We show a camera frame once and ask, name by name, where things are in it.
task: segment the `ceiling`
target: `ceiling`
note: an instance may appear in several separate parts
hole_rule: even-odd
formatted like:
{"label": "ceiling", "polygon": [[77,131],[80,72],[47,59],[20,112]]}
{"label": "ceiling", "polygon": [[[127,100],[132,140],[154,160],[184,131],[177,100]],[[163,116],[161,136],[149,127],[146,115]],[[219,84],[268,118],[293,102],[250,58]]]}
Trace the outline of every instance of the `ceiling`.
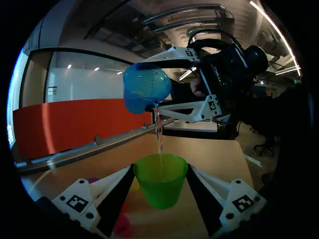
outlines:
{"label": "ceiling", "polygon": [[[194,5],[201,6],[201,9],[175,12],[171,16],[145,22],[159,13]],[[78,37],[98,39],[147,58],[172,45],[185,47],[189,32],[203,27],[218,28],[232,34],[244,49],[253,44],[262,47],[268,60],[274,62],[267,70],[267,78],[288,83],[292,81],[291,77],[295,79],[295,72],[274,76],[273,72],[293,66],[292,58],[273,27],[248,0],[79,0],[63,34],[70,37],[75,28],[81,29],[83,34]],[[196,39],[204,38],[230,41],[229,37],[219,33],[196,36]],[[211,54],[217,52],[212,48],[205,50]],[[184,72],[183,69],[175,69],[177,75]]]}

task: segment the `liquid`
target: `liquid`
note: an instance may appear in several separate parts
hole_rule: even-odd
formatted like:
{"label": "liquid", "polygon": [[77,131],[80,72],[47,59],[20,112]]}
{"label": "liquid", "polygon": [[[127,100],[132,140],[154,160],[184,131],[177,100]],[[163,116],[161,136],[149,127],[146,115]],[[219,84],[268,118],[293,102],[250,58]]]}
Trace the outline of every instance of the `liquid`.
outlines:
{"label": "liquid", "polygon": [[154,108],[154,113],[155,113],[155,132],[157,136],[157,142],[158,142],[158,154],[159,154],[159,160],[160,160],[160,172],[161,172],[161,177],[162,181],[165,182],[164,179],[164,172],[163,172],[163,160],[162,160],[162,149],[163,149],[163,126],[162,126],[162,121],[160,119],[160,114],[158,112],[158,104],[154,103],[155,108]]}

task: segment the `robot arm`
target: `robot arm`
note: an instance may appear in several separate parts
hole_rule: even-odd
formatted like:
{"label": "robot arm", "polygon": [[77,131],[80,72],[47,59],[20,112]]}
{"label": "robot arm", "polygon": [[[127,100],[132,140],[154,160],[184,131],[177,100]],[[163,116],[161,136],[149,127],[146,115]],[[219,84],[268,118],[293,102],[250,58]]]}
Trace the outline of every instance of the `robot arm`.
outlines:
{"label": "robot arm", "polygon": [[[200,58],[199,49],[203,44],[190,47],[172,47],[167,51],[145,59],[144,63],[153,63],[160,68],[187,68],[196,70],[203,82],[202,91],[207,97],[203,101],[190,103],[161,105],[159,113],[165,116],[184,121],[201,121],[215,116],[222,116],[225,110],[225,101],[232,95],[249,89],[253,85],[253,78],[265,71],[268,67],[267,56],[257,46],[250,46],[242,51],[236,44],[220,44],[219,40],[212,39],[216,48],[222,46],[222,50],[213,55],[205,55]],[[190,114],[175,112],[174,110],[193,109]]]}

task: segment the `green plastic cup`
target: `green plastic cup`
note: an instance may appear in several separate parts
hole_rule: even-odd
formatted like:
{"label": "green plastic cup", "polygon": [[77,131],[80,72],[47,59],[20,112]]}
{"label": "green plastic cup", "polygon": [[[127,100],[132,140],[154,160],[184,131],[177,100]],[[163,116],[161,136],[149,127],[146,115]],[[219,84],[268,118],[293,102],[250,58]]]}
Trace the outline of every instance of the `green plastic cup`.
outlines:
{"label": "green plastic cup", "polygon": [[149,155],[138,160],[133,169],[149,205],[166,209],[177,203],[188,170],[183,158],[161,154],[160,160],[159,154]]}

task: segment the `metal rail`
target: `metal rail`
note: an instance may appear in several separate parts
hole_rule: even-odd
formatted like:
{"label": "metal rail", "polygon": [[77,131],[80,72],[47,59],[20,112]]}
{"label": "metal rail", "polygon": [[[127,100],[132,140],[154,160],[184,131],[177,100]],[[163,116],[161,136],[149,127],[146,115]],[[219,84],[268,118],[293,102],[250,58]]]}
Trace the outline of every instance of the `metal rail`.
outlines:
{"label": "metal rail", "polygon": [[151,33],[161,33],[166,30],[179,28],[179,27],[186,27],[191,25],[199,25],[199,24],[213,24],[213,23],[220,23],[220,18],[195,18],[195,19],[187,19],[180,22],[174,22],[165,26],[161,26],[153,31]]}
{"label": "metal rail", "polygon": [[192,11],[197,11],[197,10],[220,10],[220,11],[227,11],[227,9],[220,4],[202,4],[202,5],[190,5],[190,6],[185,6],[182,8],[175,8],[172,10],[168,10],[166,12],[161,12],[159,14],[156,14],[152,17],[149,17],[148,19],[145,19],[142,21],[143,24],[147,25],[149,23],[152,23],[156,20],[173,16],[176,14],[184,13],[184,12],[192,12]]}
{"label": "metal rail", "polygon": [[[163,126],[168,124],[168,123],[171,123],[174,120],[175,119],[171,119],[171,120],[163,123]],[[98,153],[101,153],[103,151],[112,149],[116,146],[119,146],[119,145],[127,143],[133,139],[141,137],[145,134],[153,133],[154,130],[155,130],[155,124],[150,125],[149,128],[147,128],[147,129],[140,129],[137,132],[129,132],[129,133],[123,134],[123,137],[116,136],[117,138],[115,140],[111,140],[110,142],[96,145],[96,146],[91,147],[89,149],[84,149],[81,151],[77,151],[75,153],[70,153],[68,155],[49,159],[49,160],[42,161],[39,163],[32,163],[31,165],[26,165],[24,167],[17,167],[17,170],[20,174],[30,174],[30,173],[49,170],[52,168],[58,168],[58,167],[79,161],[81,159],[91,157],[91,156],[96,155]]]}

